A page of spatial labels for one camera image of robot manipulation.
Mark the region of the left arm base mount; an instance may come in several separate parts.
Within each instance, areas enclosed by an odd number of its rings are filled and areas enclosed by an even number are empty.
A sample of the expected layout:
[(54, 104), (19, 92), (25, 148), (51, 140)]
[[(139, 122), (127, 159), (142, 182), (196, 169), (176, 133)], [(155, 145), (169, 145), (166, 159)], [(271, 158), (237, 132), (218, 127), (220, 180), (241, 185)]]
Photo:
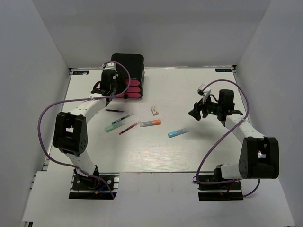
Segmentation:
[[(103, 178), (110, 187), (114, 196), (118, 192), (119, 173), (100, 173), (99, 177)], [(73, 174), (71, 188), (69, 192), (71, 200), (113, 200), (111, 192), (104, 182), (99, 179), (88, 180), (82, 175)]]

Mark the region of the red gel pen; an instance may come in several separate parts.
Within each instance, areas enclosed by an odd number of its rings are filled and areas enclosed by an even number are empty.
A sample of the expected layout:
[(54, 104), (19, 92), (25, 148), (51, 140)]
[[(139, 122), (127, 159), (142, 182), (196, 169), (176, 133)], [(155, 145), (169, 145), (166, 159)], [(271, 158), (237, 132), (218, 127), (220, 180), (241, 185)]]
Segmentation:
[(119, 133), (119, 135), (124, 134), (125, 132), (127, 132), (127, 131), (129, 131), (130, 129), (136, 127), (136, 126), (139, 125), (140, 123), (141, 123), (141, 121), (138, 121), (138, 122), (132, 124), (131, 126), (127, 127), (127, 128), (124, 129), (123, 131), (121, 131), (121, 132)]

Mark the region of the blue highlighter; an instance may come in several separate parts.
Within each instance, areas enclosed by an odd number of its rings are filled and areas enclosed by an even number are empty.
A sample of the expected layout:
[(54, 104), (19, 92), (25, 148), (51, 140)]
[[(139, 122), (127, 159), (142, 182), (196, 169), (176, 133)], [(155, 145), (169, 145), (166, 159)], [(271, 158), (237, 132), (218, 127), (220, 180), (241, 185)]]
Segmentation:
[(176, 130), (176, 131), (169, 132), (168, 137), (173, 138), (173, 137), (176, 137), (178, 135), (182, 135), (182, 134), (187, 133), (187, 132), (189, 132), (189, 130), (187, 128), (179, 129), (179, 130)]

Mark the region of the purple gel pen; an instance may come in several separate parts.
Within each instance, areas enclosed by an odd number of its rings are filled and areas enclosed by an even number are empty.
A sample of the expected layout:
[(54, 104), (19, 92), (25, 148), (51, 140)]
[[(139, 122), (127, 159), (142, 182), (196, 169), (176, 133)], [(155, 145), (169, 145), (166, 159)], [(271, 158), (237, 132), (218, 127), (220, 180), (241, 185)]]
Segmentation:
[(129, 113), (128, 111), (125, 110), (116, 110), (116, 109), (105, 109), (106, 112), (112, 112), (112, 113)]

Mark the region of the green highlighter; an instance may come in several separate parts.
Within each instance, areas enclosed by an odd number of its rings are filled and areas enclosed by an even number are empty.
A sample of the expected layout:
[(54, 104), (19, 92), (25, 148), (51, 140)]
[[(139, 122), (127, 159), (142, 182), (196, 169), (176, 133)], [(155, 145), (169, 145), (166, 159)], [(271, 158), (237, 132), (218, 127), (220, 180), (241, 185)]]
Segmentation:
[(123, 125), (125, 125), (125, 121), (120, 121), (120, 122), (111, 124), (111, 125), (109, 125), (109, 126), (107, 126), (107, 127), (105, 128), (105, 132), (110, 132), (110, 131), (112, 131), (112, 130), (118, 128), (118, 127), (123, 126)]

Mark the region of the black drawer cabinet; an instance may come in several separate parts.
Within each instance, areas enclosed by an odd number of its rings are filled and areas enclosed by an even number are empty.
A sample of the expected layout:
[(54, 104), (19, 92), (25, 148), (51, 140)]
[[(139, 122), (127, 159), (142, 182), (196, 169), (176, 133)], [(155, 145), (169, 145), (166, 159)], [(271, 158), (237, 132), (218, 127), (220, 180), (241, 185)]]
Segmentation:
[(130, 73), (131, 80), (136, 79), (141, 82), (141, 94), (143, 94), (144, 85), (144, 57), (141, 54), (114, 53), (111, 61), (122, 64)]

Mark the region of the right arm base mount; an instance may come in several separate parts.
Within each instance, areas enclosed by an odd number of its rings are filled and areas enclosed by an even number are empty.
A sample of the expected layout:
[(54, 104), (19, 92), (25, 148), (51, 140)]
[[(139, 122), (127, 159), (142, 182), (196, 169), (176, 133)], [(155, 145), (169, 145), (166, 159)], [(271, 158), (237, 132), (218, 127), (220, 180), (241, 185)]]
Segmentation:
[(193, 183), (198, 185), (199, 201), (240, 201), (243, 200), (240, 182), (204, 185), (193, 177)]

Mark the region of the orange highlighter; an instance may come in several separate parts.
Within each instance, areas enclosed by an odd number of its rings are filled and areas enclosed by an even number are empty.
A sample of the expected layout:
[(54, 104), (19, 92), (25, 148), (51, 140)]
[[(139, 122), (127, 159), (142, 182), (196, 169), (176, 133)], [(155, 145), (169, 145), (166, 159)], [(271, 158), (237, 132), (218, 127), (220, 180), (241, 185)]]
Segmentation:
[(154, 126), (154, 125), (160, 125), (160, 124), (161, 124), (161, 120), (157, 119), (157, 120), (152, 120), (152, 121), (141, 122), (140, 127)]

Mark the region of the pink top drawer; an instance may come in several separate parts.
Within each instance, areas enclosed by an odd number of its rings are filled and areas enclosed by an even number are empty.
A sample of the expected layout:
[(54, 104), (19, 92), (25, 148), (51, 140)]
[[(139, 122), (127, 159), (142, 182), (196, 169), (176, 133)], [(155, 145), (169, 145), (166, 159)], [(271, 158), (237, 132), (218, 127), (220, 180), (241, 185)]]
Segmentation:
[(136, 79), (132, 79), (132, 80), (126, 79), (125, 82), (127, 84), (130, 84), (130, 86), (133, 86), (133, 87), (141, 86), (141, 82), (139, 80), (136, 80)]

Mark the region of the pink bottom drawer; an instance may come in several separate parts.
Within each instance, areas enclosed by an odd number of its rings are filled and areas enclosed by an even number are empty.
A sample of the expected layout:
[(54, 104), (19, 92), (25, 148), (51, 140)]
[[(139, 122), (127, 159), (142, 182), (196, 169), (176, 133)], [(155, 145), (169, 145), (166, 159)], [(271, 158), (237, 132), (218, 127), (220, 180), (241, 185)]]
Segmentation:
[(141, 93), (124, 93), (120, 96), (118, 96), (118, 98), (123, 98), (123, 99), (140, 99), (142, 98), (142, 94)]

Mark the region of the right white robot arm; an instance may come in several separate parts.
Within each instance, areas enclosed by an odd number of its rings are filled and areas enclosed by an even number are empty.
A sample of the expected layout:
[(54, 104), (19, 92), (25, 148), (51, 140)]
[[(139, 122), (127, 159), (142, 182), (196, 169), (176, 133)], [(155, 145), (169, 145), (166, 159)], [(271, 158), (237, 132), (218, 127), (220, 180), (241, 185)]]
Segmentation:
[(279, 144), (276, 138), (266, 137), (258, 132), (244, 118), (243, 113), (235, 109), (234, 92), (228, 89), (219, 91), (219, 99), (211, 100), (211, 90), (199, 89), (202, 97), (194, 103), (188, 114), (196, 120), (215, 115), (221, 124), (233, 133), (241, 143), (239, 160), (231, 164), (218, 165), (212, 179), (205, 175), (196, 175), (201, 185), (216, 185), (226, 188), (230, 183), (241, 179), (276, 179), (279, 176)]

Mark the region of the white eraser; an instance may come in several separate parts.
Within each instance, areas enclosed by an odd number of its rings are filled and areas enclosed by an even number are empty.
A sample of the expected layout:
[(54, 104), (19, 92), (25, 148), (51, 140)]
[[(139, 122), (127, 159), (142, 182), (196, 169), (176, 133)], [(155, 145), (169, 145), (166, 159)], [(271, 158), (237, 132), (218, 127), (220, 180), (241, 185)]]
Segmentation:
[(151, 112), (152, 112), (153, 116), (156, 116), (159, 114), (159, 111), (158, 111), (157, 107), (155, 107), (155, 106), (151, 106)]

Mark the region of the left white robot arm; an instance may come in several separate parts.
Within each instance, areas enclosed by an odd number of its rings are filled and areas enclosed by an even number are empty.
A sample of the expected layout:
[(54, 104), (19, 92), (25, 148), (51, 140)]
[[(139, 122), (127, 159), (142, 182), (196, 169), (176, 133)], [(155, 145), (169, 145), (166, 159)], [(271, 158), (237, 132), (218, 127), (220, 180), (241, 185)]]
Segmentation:
[(87, 101), (70, 112), (57, 114), (53, 146), (64, 153), (75, 166), (76, 173), (84, 176), (84, 183), (94, 189), (100, 177), (95, 174), (97, 166), (88, 152), (87, 123), (113, 99), (112, 96), (126, 89), (127, 84), (115, 69), (104, 69), (101, 81), (97, 82)]

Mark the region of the green gel pen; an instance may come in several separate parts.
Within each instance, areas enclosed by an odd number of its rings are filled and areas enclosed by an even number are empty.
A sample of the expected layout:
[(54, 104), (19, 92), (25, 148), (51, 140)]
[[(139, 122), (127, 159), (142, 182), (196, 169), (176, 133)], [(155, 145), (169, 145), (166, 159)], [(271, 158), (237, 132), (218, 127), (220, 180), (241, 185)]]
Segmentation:
[(126, 116), (123, 116), (122, 118), (119, 118), (119, 119), (117, 119), (117, 120), (111, 122), (111, 124), (112, 124), (112, 125), (113, 125), (113, 124), (116, 124), (116, 123), (118, 123), (118, 122), (120, 122), (120, 121), (123, 121), (123, 120), (125, 120), (125, 119), (127, 119), (127, 118), (133, 116), (133, 115), (134, 115), (134, 113), (130, 113), (130, 114), (126, 115)]

